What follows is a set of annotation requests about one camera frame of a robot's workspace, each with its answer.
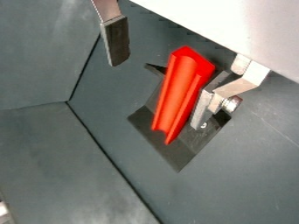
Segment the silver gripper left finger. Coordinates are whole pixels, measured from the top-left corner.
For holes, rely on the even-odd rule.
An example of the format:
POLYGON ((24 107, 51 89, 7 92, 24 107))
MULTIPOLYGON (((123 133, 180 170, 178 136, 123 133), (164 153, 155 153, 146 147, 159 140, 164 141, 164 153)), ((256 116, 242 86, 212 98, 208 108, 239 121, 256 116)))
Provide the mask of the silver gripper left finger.
POLYGON ((112 67, 130 57, 128 20, 122 14, 118 0, 89 0, 99 17, 100 36, 107 50, 107 61, 112 67))

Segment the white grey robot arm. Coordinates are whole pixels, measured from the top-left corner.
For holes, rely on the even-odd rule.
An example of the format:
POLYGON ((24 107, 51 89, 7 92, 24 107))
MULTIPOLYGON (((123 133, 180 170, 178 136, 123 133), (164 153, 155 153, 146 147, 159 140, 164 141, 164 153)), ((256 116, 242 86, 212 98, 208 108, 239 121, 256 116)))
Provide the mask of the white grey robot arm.
POLYGON ((299 83, 299 0, 130 0, 227 47, 240 78, 196 105, 198 129, 234 95, 256 88, 274 71, 299 83))

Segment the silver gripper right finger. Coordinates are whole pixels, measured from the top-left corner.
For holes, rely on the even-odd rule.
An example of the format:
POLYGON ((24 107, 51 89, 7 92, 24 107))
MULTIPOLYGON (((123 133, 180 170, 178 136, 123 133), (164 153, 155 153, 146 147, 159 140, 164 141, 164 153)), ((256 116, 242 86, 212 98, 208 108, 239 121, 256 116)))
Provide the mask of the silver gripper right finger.
POLYGON ((239 94, 259 87, 270 69, 242 54, 236 56, 230 67, 231 73, 222 71, 202 89, 191 117, 191 127, 198 130, 212 115, 224 109, 232 113, 242 99, 239 94))

